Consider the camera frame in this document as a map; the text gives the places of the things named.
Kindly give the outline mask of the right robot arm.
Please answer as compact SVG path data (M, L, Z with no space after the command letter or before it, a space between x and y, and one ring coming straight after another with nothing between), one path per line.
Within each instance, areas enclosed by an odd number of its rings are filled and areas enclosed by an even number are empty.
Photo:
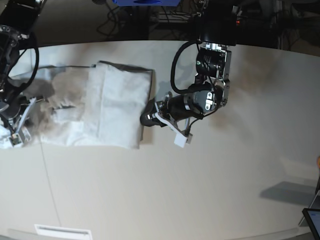
M33 31L45 0L8 0L0 11L0 120L10 133L16 130L10 121L27 105L22 93L33 83L40 61L38 41ZM16 86L11 83L10 73L22 53L33 49L35 65L27 82Z

